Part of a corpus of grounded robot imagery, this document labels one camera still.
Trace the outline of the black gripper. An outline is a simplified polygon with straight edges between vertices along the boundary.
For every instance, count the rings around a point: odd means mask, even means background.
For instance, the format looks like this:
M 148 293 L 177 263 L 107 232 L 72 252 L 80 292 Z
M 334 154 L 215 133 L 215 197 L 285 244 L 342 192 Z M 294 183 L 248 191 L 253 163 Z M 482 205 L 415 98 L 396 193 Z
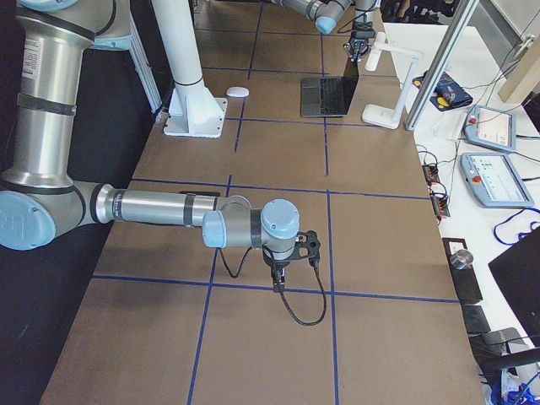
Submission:
M 293 250 L 284 258 L 278 259 L 278 254 L 262 248 L 264 262 L 272 269 L 273 291 L 284 292 L 286 284 L 286 267 L 291 262 L 307 260 L 309 265 L 317 267 L 320 261 L 321 243 L 314 230 L 299 231 L 296 235 Z
M 370 53 L 370 40 L 375 38 L 373 30 L 353 30 L 343 50 L 351 62 L 358 62 Z

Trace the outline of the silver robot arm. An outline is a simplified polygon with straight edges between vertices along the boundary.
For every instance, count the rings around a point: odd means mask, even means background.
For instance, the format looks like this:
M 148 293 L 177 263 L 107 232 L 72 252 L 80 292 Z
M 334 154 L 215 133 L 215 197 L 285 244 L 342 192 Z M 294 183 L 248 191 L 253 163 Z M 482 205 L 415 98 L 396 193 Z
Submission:
M 353 8 L 353 18 L 338 30 L 340 33 L 350 34 L 343 49 L 351 62 L 358 62 L 369 55 L 370 41 L 376 37 L 373 23 L 374 12 L 381 6 L 381 1 L 278 0 L 272 3 L 303 14 L 315 23 L 316 29 L 323 35 L 330 35 L 345 12 Z
M 282 293 L 291 262 L 320 261 L 312 230 L 300 230 L 284 199 L 254 209 L 242 196 L 143 192 L 74 181 L 67 173 L 84 51 L 131 45 L 127 1 L 20 1 L 24 62 L 13 165 L 1 175 L 1 243 L 28 251 L 86 224 L 133 222 L 199 228 L 206 246 L 259 249 Z

